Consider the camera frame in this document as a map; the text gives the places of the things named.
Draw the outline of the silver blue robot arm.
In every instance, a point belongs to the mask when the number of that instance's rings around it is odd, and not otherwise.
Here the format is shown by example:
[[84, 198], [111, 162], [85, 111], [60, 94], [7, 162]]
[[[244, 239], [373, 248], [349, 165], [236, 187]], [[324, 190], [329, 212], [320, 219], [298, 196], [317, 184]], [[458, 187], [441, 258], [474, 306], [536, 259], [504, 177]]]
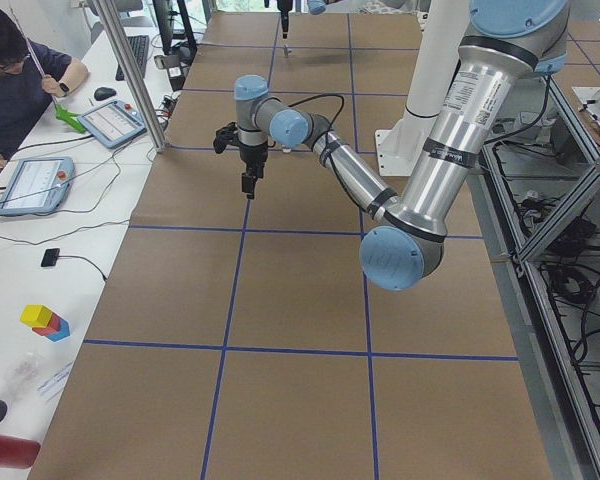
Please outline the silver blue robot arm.
[[[290, 13], [296, 5], [294, 0], [276, 0], [276, 8], [280, 14], [280, 23], [282, 28], [282, 38], [288, 39], [290, 26]], [[332, 4], [332, 1], [326, 0], [308, 0], [306, 2], [308, 11], [312, 15], [318, 15], [325, 12], [326, 7]]]
[[360, 246], [366, 277], [403, 290], [440, 264], [446, 216], [514, 84], [559, 71], [566, 58], [566, 1], [434, 1], [403, 118], [378, 146], [408, 181], [390, 188], [318, 114], [283, 104], [258, 75], [234, 85], [236, 120], [216, 150], [239, 149], [252, 195], [268, 145], [305, 145], [376, 227]]

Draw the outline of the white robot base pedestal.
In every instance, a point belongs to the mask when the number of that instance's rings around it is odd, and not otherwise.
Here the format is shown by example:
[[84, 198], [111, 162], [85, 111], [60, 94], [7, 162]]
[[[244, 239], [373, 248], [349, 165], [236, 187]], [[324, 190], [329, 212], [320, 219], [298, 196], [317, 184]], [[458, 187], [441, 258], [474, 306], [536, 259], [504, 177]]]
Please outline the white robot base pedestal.
[[468, 22], [467, 1], [430, 3], [403, 116], [392, 129], [376, 132], [381, 175], [412, 173], [454, 77], [457, 48]]

